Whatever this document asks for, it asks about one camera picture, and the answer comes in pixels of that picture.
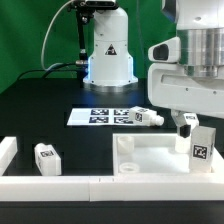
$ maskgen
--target green backdrop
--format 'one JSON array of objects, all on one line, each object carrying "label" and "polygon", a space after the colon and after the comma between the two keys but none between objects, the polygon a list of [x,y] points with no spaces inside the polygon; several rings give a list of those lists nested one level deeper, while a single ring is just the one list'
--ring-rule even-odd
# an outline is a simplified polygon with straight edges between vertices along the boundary
[{"label": "green backdrop", "polygon": [[[15,82],[20,73],[41,69],[40,54],[45,33],[55,13],[66,2],[0,0],[0,92]],[[150,65],[148,48],[175,36],[175,25],[161,13],[160,0],[120,0],[119,4],[129,17],[129,53],[134,58],[135,75],[139,78],[147,77]],[[90,55],[93,50],[93,22],[85,27],[85,37]],[[64,10],[48,39],[46,65],[74,61],[78,59],[78,53],[75,13]],[[40,75],[28,74],[26,77]],[[51,77],[71,75],[57,73]]]}]

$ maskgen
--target black tabletop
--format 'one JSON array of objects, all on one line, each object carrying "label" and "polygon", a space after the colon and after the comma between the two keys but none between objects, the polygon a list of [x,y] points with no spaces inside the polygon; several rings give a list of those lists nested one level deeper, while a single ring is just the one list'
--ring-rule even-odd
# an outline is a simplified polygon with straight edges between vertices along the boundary
[{"label": "black tabletop", "polygon": [[[131,108],[157,110],[162,127],[68,127],[72,108]],[[224,122],[199,116],[200,124],[217,129],[216,148],[222,152]],[[124,93],[105,94],[80,88],[75,79],[24,79],[0,95],[0,136],[16,136],[18,153],[5,176],[40,175],[34,146],[52,144],[61,156],[63,175],[112,175],[113,133],[175,133],[170,110],[153,107],[147,81]],[[224,223],[224,202],[2,202],[0,223]]]}]

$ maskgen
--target white platform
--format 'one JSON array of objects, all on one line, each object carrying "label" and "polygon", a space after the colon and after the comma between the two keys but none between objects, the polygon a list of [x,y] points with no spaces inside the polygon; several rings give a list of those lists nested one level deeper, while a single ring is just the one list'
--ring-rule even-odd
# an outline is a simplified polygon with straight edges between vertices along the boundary
[{"label": "white platform", "polygon": [[[0,177],[0,201],[224,200],[224,162],[215,150],[212,173],[190,173],[174,153],[174,134],[131,134],[132,155],[119,155],[113,136],[113,176]],[[119,172],[132,162],[139,173]]]}]

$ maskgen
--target white tray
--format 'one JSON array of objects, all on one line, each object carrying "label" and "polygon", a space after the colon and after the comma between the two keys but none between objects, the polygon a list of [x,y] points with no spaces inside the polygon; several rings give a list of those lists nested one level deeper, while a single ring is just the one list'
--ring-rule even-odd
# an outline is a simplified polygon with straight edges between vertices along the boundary
[{"label": "white tray", "polygon": [[[135,146],[132,153],[118,152],[118,138],[124,136],[134,138]],[[176,136],[176,134],[114,134],[114,175],[190,174],[189,155],[175,151]],[[122,164],[130,164],[127,172],[121,169]],[[216,149],[214,149],[212,173],[224,174],[224,160]]]}]

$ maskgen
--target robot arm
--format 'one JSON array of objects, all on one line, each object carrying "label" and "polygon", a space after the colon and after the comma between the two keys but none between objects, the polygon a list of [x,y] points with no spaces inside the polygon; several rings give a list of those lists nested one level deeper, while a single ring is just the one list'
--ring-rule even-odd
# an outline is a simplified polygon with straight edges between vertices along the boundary
[{"label": "robot arm", "polygon": [[153,105],[175,113],[224,118],[224,2],[201,4],[162,1],[162,12],[177,23],[177,35],[149,49],[156,63],[148,73],[148,96]]}]

